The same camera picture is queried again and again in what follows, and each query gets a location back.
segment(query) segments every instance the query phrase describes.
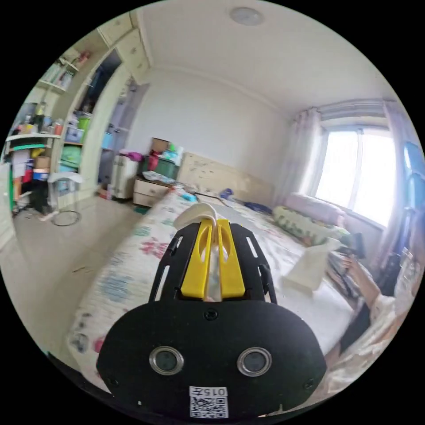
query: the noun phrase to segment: floral bedspread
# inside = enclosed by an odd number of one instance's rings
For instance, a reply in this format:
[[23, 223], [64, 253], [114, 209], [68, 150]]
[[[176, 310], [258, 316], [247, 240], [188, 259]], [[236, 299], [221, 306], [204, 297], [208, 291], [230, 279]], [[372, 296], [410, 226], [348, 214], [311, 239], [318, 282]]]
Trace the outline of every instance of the floral bedspread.
[[[184, 200], [182, 193], [180, 190], [168, 193], [141, 217], [132, 234], [100, 271], [76, 312], [67, 336], [68, 348], [84, 377], [105, 391], [108, 389], [96, 370], [103, 340], [122, 315], [148, 301], [159, 261], [176, 232], [173, 222], [193, 204]], [[239, 213], [243, 225], [249, 225], [254, 232], [270, 265], [278, 304], [303, 318], [323, 352], [328, 352], [348, 326], [351, 307], [325, 278], [321, 289], [308, 297], [297, 289], [283, 287], [281, 277], [298, 261], [305, 247], [277, 227], [272, 216], [233, 202], [226, 205]], [[237, 217], [234, 212], [229, 215]], [[217, 277], [217, 264], [211, 261], [209, 285], [217, 286]]]

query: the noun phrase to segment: tile floor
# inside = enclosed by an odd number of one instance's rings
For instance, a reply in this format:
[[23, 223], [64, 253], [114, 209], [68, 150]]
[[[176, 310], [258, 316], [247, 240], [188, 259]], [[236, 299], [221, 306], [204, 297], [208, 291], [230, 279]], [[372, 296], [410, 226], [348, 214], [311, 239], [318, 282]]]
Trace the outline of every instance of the tile floor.
[[133, 209], [90, 198], [80, 202], [81, 220], [69, 227], [24, 211], [14, 219], [16, 238], [0, 251], [6, 288], [27, 331], [41, 349], [76, 369], [65, 336], [97, 272], [142, 219]]

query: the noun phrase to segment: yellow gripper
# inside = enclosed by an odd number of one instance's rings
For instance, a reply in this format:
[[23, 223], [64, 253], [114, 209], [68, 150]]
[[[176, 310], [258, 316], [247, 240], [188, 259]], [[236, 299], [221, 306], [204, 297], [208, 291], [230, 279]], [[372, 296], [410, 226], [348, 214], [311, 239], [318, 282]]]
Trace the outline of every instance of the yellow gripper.
[[216, 227], [211, 220], [202, 220], [195, 245], [181, 287], [184, 297], [205, 300], [208, 292], [211, 245], [217, 241], [219, 248], [219, 271], [221, 299], [241, 298], [245, 285], [240, 271], [238, 256], [233, 242], [229, 220], [218, 219]]

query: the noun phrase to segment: sensor eye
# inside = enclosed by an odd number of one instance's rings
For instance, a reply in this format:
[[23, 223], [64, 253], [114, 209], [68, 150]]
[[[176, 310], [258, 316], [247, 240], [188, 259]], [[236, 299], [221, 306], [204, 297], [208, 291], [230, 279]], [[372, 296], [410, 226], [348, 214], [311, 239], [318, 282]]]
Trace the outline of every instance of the sensor eye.
[[183, 368], [183, 356], [172, 347], [157, 347], [149, 355], [152, 369], [161, 375], [175, 375]]
[[248, 348], [240, 354], [237, 366], [243, 375], [261, 376], [270, 369], [271, 354], [264, 348]]

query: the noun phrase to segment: qr code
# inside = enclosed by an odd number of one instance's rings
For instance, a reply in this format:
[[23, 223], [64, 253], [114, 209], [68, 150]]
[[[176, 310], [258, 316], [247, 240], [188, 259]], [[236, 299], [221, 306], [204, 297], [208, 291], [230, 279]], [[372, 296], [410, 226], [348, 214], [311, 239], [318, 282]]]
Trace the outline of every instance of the qr code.
[[227, 418], [227, 397], [190, 397], [190, 416], [209, 419]]

